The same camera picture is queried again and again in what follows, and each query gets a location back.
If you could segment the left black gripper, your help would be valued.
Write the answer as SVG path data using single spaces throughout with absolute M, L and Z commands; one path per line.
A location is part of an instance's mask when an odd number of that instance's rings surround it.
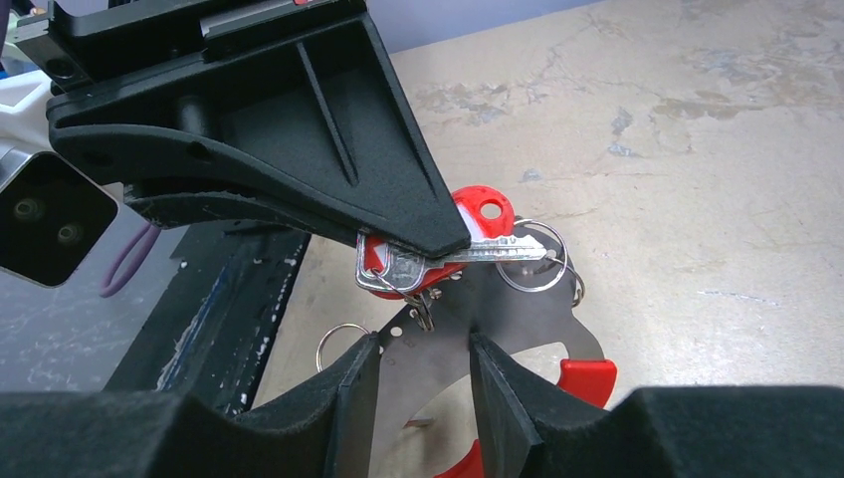
M 439 257 L 470 235 L 366 10 L 51 1 L 10 39 L 76 89 L 48 103 L 54 150 L 151 223 L 255 221 L 350 247 L 368 233 Z

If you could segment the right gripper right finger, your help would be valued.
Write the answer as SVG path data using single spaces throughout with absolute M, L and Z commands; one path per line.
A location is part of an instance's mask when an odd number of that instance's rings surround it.
M 593 406 L 481 334 L 469 344 L 490 477 L 839 477 L 834 386 L 657 386 Z

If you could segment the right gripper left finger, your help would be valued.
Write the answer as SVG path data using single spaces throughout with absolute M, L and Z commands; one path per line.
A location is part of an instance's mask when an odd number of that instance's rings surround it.
M 360 338 L 283 395 L 227 417 L 176 392 L 5 393 L 5 477 L 364 477 L 380 354 Z

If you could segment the red handled metal key tool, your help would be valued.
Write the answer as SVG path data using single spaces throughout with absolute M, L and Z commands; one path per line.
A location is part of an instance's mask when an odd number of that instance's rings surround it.
M 552 288 L 519 292 L 495 266 L 473 265 L 458 281 L 440 284 L 432 305 L 435 329 L 424 332 L 402 309 L 380 331 L 380 363 L 370 467 L 377 468 L 400 429 L 424 405 L 470 371 L 469 335 L 480 332 L 508 354 L 560 343 L 568 357 L 560 364 L 558 386 L 603 407 L 617 378 L 595 335 L 572 311 L 576 277 L 566 271 Z

